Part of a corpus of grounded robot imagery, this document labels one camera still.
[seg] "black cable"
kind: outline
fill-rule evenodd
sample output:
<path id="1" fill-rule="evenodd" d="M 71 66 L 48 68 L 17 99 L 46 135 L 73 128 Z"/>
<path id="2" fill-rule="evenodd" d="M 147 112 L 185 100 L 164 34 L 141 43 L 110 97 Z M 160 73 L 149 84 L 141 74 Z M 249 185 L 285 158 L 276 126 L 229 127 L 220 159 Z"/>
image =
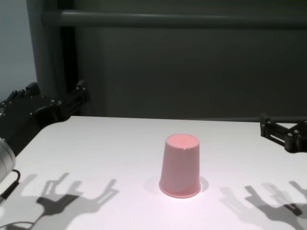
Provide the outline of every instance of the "black cable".
<path id="1" fill-rule="evenodd" d="M 21 176 L 20 171 L 18 171 L 18 170 L 16 170 L 16 169 L 13 169 L 12 172 L 17 173 L 17 179 L 16 179 L 16 181 L 19 181 L 19 180 L 20 180 L 20 176 Z"/>
<path id="2" fill-rule="evenodd" d="M 19 185 L 19 179 L 21 176 L 20 172 L 16 169 L 13 169 L 12 172 L 17 173 L 17 179 L 0 195 L 0 205 L 9 198 L 12 192 L 14 192 L 14 190 Z"/>

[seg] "horizontal pipe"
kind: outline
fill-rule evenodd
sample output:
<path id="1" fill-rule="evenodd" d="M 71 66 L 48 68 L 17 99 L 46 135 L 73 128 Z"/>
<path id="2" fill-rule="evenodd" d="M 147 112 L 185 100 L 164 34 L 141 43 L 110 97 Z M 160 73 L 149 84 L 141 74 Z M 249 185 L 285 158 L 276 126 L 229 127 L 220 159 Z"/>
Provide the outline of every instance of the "horizontal pipe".
<path id="1" fill-rule="evenodd" d="M 42 22 L 49 26 L 306 30 L 307 13 L 186 15 L 63 10 L 43 12 Z"/>

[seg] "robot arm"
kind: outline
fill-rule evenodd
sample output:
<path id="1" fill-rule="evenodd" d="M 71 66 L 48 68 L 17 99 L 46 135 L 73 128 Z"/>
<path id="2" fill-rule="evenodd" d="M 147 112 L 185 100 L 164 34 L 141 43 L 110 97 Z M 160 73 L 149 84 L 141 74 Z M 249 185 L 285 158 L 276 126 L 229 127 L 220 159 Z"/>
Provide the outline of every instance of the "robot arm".
<path id="1" fill-rule="evenodd" d="M 15 157 L 44 127 L 68 120 L 88 100 L 80 81 L 64 100 L 40 95 L 38 84 L 32 83 L 0 103 L 0 183 L 14 169 Z"/>
<path id="2" fill-rule="evenodd" d="M 260 130 L 262 137 L 284 146 L 289 153 L 307 152 L 307 120 L 302 120 L 292 128 L 286 128 L 262 114 Z"/>

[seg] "metal bar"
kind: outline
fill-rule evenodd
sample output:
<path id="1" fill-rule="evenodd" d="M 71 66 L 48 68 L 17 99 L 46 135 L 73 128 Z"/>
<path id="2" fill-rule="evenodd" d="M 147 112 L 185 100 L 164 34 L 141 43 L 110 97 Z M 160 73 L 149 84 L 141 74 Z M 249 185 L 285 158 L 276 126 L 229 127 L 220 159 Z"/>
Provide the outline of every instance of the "metal bar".
<path id="1" fill-rule="evenodd" d="M 186 15 L 62 10 L 43 12 L 42 22 L 49 26 L 306 30 L 307 13 Z"/>
<path id="2" fill-rule="evenodd" d="M 298 123 L 307 119 L 307 116 L 275 116 L 272 120 L 276 123 Z M 195 118 L 186 120 L 203 121 L 238 121 L 238 122 L 260 122 L 260 117 L 218 117 L 218 118 Z"/>

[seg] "gray wall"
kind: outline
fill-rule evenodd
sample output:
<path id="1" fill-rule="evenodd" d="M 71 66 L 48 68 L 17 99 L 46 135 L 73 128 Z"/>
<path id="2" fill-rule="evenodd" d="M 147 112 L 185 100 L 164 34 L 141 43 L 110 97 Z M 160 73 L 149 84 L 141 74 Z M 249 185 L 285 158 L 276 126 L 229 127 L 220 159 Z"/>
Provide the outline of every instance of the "gray wall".
<path id="1" fill-rule="evenodd" d="M 25 0 L 0 0 L 0 101 L 36 81 Z"/>
<path id="2" fill-rule="evenodd" d="M 78 9 L 142 12 L 130 4 L 76 2 Z M 92 97 L 86 115 L 307 115 L 307 31 L 77 28 L 76 34 L 80 77 Z"/>

